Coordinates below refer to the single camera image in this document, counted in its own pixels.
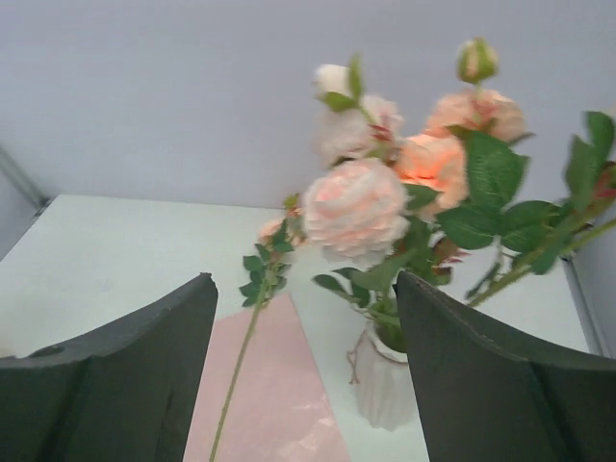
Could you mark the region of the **orange rose stem with bud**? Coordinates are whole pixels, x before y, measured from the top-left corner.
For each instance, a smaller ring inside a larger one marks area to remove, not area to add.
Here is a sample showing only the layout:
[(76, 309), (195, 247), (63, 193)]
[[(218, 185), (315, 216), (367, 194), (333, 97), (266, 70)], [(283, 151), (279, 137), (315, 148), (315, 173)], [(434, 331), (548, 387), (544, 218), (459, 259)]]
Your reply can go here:
[(412, 224), (396, 253), (412, 251), (407, 270), (436, 286), (450, 283), (470, 250), (500, 244), (520, 252), (527, 241), (525, 211), (513, 203), (528, 164), (512, 148), (526, 135), (524, 114), (515, 100), (485, 88), (500, 70), (486, 39), (464, 42), (455, 70), (463, 88), (435, 103), (394, 164)]

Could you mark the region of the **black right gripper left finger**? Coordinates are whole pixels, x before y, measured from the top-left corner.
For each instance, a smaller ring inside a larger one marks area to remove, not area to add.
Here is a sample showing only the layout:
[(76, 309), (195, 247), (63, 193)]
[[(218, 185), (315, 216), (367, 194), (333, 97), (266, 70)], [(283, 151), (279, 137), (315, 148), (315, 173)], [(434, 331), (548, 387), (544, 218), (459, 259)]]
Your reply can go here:
[(217, 304), (201, 273), (88, 333), (2, 358), (2, 460), (182, 460)]

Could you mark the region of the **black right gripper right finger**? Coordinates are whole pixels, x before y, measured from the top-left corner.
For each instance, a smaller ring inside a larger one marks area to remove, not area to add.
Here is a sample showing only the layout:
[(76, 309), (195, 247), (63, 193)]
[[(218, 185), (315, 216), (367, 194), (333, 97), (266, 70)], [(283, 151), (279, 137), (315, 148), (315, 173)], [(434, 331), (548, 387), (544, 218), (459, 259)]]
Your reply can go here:
[(402, 272), (398, 316), (432, 461), (612, 461), (615, 362), (539, 339)]

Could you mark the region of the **peach rose stem leafy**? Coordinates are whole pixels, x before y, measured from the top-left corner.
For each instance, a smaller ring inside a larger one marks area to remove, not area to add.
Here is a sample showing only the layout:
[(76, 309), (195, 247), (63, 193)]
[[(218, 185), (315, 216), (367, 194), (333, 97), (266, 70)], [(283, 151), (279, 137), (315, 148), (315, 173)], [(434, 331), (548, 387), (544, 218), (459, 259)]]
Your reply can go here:
[(251, 308), (252, 314), (221, 408), (209, 455), (210, 462), (214, 462), (217, 458), (229, 407), (259, 316), (269, 306), (274, 296), (286, 286), (285, 273), (291, 267), (287, 262), (288, 255), (295, 250), (298, 244), (305, 242), (305, 235), (299, 224), (301, 218), (299, 202), (299, 192), (288, 195), (283, 201), (283, 217), (274, 225), (265, 225), (254, 244), (256, 253), (243, 257), (243, 267), (248, 272), (249, 282), (241, 286), (239, 291), (244, 297), (243, 307)]

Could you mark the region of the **pale pink rose stem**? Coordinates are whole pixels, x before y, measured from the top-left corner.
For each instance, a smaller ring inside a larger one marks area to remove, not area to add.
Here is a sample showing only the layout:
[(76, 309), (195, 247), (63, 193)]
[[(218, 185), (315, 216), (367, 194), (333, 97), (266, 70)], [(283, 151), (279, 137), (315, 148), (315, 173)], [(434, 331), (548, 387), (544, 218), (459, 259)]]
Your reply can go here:
[(317, 150), (326, 173), (302, 196), (303, 231), (326, 259), (353, 266), (313, 280), (366, 318), (397, 327), (390, 291), (408, 258), (387, 258), (409, 227), (408, 195), (393, 171), (403, 119), (394, 102), (366, 92), (358, 54), (346, 65), (320, 65), (314, 84), (324, 106)]

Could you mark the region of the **small peach rose stem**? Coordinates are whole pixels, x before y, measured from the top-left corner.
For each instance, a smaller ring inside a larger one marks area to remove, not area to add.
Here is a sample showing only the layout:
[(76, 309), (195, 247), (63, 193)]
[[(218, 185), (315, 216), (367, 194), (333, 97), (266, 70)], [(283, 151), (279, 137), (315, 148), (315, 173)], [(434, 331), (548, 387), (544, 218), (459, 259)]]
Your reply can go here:
[(469, 195), (438, 214), (437, 222), (461, 249), (497, 248), (492, 267), (466, 292), (468, 306), (479, 306), (527, 275), (548, 273), (559, 258), (614, 227), (613, 220), (592, 222), (615, 201), (615, 121), (596, 111), (585, 113), (584, 121), (588, 138), (570, 140), (564, 168), (568, 195), (558, 202), (517, 201), (529, 158), (483, 131), (450, 126), (466, 150)]

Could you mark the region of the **pink wrapping paper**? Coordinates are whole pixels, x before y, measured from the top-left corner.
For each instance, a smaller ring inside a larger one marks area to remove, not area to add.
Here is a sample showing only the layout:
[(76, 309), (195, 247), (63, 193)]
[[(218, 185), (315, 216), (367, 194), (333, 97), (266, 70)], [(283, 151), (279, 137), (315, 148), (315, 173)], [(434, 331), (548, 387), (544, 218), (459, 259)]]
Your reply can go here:
[[(206, 461), (251, 314), (215, 322), (185, 450)], [(216, 456), (219, 462), (347, 461), (347, 446), (288, 295), (260, 315)]]

